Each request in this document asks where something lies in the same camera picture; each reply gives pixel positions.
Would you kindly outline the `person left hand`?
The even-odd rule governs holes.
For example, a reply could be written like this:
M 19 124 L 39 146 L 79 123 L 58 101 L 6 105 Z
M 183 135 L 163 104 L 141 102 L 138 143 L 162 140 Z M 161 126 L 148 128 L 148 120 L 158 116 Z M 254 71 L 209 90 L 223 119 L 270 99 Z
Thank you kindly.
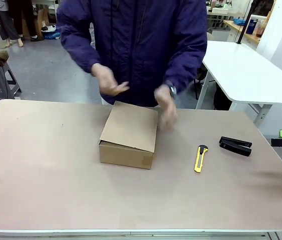
M 177 108 L 170 94 L 169 86 L 163 84 L 154 92 L 155 99 L 162 109 L 160 127 L 163 130 L 171 130 L 177 119 Z

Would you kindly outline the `person right hand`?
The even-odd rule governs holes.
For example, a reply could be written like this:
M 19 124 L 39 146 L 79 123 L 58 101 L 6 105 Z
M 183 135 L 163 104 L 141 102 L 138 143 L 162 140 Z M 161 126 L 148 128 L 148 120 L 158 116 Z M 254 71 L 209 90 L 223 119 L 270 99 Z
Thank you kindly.
M 128 82 L 118 84 L 114 78 L 112 70 L 99 63 L 92 65 L 91 74 L 98 80 L 101 94 L 116 96 L 129 89 Z

